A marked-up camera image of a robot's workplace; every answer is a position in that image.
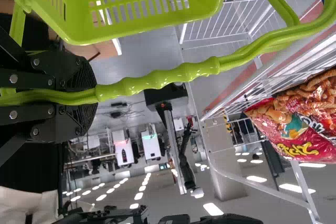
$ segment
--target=wire shelf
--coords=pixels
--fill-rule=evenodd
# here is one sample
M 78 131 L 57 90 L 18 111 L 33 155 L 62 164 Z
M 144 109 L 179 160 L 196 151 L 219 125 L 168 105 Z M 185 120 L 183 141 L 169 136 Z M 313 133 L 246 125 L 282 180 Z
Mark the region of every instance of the wire shelf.
M 308 77 L 334 66 L 335 52 L 336 34 L 282 67 L 277 68 L 285 58 L 276 57 L 258 69 L 252 77 L 200 120 L 241 113 L 262 99 L 303 83 Z
M 286 0 L 301 17 L 316 0 Z M 184 49 L 231 44 L 236 50 L 286 24 L 267 0 L 230 0 L 211 18 L 184 24 Z

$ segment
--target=white machine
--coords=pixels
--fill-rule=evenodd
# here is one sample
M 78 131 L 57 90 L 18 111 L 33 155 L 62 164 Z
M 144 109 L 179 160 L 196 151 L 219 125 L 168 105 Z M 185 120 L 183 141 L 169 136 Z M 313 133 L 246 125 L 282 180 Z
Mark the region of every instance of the white machine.
M 161 157 L 158 135 L 154 124 L 149 124 L 146 131 L 141 132 L 143 150 L 146 160 Z
M 124 130 L 112 131 L 113 144 L 116 147 L 118 166 L 134 163 L 131 140 L 125 137 Z

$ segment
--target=cable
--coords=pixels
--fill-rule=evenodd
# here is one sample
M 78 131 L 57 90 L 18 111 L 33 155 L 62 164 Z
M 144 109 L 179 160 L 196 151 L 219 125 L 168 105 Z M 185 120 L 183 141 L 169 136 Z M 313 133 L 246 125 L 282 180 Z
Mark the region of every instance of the cable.
M 94 56 L 92 56 L 90 59 L 88 59 L 88 62 L 96 59 L 98 56 L 100 56 L 100 52 L 96 53 Z
M 68 184 L 69 184 L 69 191 L 71 191 L 71 184 L 70 184 L 70 175 L 69 175 L 70 171 L 67 170 L 67 178 L 68 178 Z M 71 206 L 71 210 L 72 210 L 72 202 L 71 202 L 71 195 L 69 195 L 70 198 L 70 206 Z
M 72 167 L 72 159 L 71 159 L 71 155 L 69 155 L 69 159 L 70 159 L 70 164 L 71 164 L 71 167 Z M 75 190 L 77 189 L 77 184 L 76 184 L 76 178 L 75 178 L 75 175 L 73 174 L 72 175 L 73 178 L 74 178 L 74 182 L 75 182 Z

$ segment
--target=basket handle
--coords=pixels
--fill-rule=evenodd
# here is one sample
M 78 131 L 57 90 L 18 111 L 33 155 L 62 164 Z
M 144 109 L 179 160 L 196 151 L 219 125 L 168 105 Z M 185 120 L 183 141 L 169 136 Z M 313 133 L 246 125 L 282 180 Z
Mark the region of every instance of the basket handle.
M 32 101 L 51 101 L 64 105 L 81 105 L 114 99 L 120 95 L 133 95 L 143 89 L 159 89 L 171 82 L 192 81 L 199 76 L 219 74 L 239 67 L 270 48 L 279 49 L 295 40 L 314 35 L 329 27 L 336 20 L 336 0 L 325 0 L 322 15 L 311 23 L 297 24 L 297 16 L 284 0 L 269 0 L 283 16 L 287 28 L 264 34 L 250 45 L 240 48 L 228 56 L 211 57 L 200 63 L 183 63 L 172 70 L 156 70 L 140 78 L 124 78 L 111 85 L 97 85 L 96 88 L 82 92 L 60 92 L 53 90 L 24 91 L 0 97 L 0 105 L 20 105 Z

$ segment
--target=screw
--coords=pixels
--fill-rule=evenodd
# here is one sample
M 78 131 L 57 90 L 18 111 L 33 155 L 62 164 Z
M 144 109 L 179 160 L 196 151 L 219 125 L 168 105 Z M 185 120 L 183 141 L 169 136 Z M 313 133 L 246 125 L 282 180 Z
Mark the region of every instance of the screw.
M 65 113 L 65 108 L 62 106 L 62 107 L 59 107 L 59 114 L 60 115 L 63 115 Z
M 13 84 L 17 83 L 17 80 L 19 79 L 19 77 L 16 74 L 13 74 L 10 76 L 9 81 Z
M 16 110 L 13 110 L 13 111 L 10 112 L 9 118 L 12 119 L 12 120 L 14 120 L 14 119 L 17 118 L 17 112 L 16 112 Z
M 36 66 L 40 65 L 40 59 L 38 59 L 38 58 L 34 59 L 33 63 Z
M 37 135 L 38 135 L 38 132 L 39 132 L 38 128 L 35 128 L 35 129 L 33 130 L 33 135 L 34 135 L 34 136 L 37 136 Z
M 50 109 L 48 110 L 48 114 L 49 114 L 49 115 L 52 115 L 53 112 L 54 112 L 54 108 L 50 108 Z

